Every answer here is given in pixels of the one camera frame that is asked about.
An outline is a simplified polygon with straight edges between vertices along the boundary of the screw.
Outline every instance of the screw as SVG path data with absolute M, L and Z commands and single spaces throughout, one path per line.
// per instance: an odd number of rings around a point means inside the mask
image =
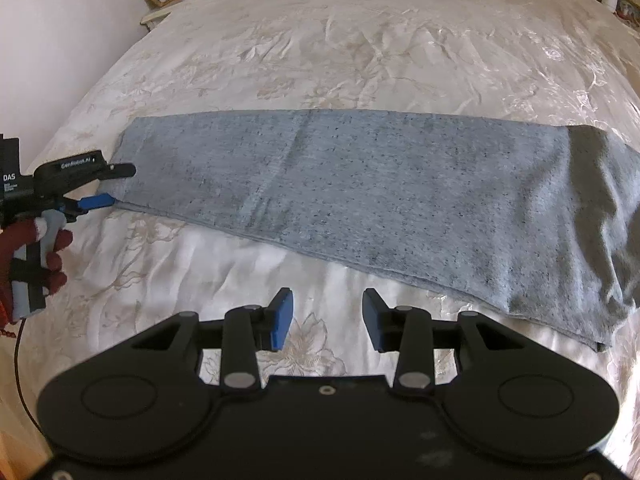
M 320 395 L 333 395 L 335 393 L 335 388 L 326 384 L 325 386 L 320 386 L 318 391 L 320 392 Z
M 51 475 L 51 480 L 74 480 L 74 478 L 66 471 L 56 471 Z
M 398 382 L 405 388 L 422 389 L 429 386 L 431 379 L 422 372 L 405 372 L 398 378 Z
M 248 388 L 255 383 L 255 377 L 247 372 L 232 372 L 225 376 L 225 384 L 229 388 Z

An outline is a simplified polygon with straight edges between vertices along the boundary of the hand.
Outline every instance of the hand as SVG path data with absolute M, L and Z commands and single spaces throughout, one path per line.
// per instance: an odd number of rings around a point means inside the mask
M 30 245 L 40 240 L 47 231 L 47 223 L 43 218 L 20 220 L 9 225 L 0 233 L 0 333 L 4 332 L 7 323 L 12 322 L 14 302 L 9 281 L 9 265 L 17 251 L 23 245 Z M 47 254 L 47 267 L 52 274 L 46 283 L 49 294 L 55 294 L 66 283 L 66 274 L 62 272 L 62 259 L 57 251 L 68 247 L 74 236 L 71 231 L 60 230 L 54 244 L 54 252 Z

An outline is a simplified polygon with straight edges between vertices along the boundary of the satin bed cover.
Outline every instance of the satin bed cover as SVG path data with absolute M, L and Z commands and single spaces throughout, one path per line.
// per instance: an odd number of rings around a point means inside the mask
M 595 0 L 188 0 L 108 71 L 30 169 L 93 148 L 109 158 L 138 116 L 230 109 L 370 108 L 583 123 L 640 150 L 639 38 Z M 437 319 L 477 308 L 145 214 L 97 211 L 73 231 L 63 254 L 67 286 L 26 323 L 20 370 L 32 410 L 53 375 L 175 312 L 221 318 L 235 306 L 266 304 L 281 286 L 294 291 L 294 322 L 283 352 L 259 356 L 263 378 L 391 377 L 395 356 L 372 350 L 361 320 L 368 286 L 390 305 L 420 306 Z M 552 329 L 487 314 L 612 384 L 621 413 L 606 454 L 640 478 L 640 316 L 596 354 Z M 0 431 L 43 460 L 46 446 L 16 393 L 13 350 L 12 340 L 0 338 Z M 438 380 L 450 380 L 450 352 L 436 358 Z M 218 380 L 216 352 L 207 352 L 201 375 Z

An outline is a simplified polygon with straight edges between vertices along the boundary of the white object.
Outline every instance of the white object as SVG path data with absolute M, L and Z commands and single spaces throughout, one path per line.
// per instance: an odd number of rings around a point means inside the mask
M 428 375 L 422 372 L 405 372 L 398 377 L 398 382 L 405 388 L 414 388 L 417 390 L 423 390 L 431 383 L 431 379 Z
M 335 388 L 326 384 L 325 386 L 320 386 L 320 388 L 318 388 L 318 392 L 320 393 L 320 395 L 329 396 L 335 394 Z
M 607 7 L 611 12 L 616 12 L 618 6 L 618 0 L 602 0 L 602 4 Z
M 587 123 L 639 149 L 638 66 L 636 39 L 611 27 L 592 0 L 189 0 L 89 90 L 29 171 L 96 147 L 110 158 L 137 116 L 231 109 L 370 108 Z M 390 305 L 426 308 L 435 319 L 456 319 L 470 307 L 152 215 L 93 211 L 79 218 L 74 235 L 63 254 L 67 285 L 24 331 L 21 377 L 33 395 L 57 372 L 175 312 L 222 319 L 235 306 L 266 305 L 281 286 L 294 291 L 295 318 L 284 350 L 258 356 L 263 378 L 348 372 L 391 380 L 396 357 L 373 351 L 361 321 L 368 286 Z M 613 384 L 622 407 L 606 453 L 640 478 L 633 471 L 640 316 L 597 354 L 550 328 L 489 314 Z M 0 352 L 10 363 L 13 347 Z M 218 380 L 217 355 L 205 352 L 206 381 Z M 450 352 L 438 355 L 436 379 L 449 380 Z M 0 383 L 0 398 L 26 426 L 14 382 Z
M 70 473 L 67 471 L 54 471 L 53 475 L 51 475 L 51 480 L 74 480 Z
M 247 372 L 233 372 L 225 376 L 225 384 L 229 388 L 249 388 L 255 383 L 255 378 Z

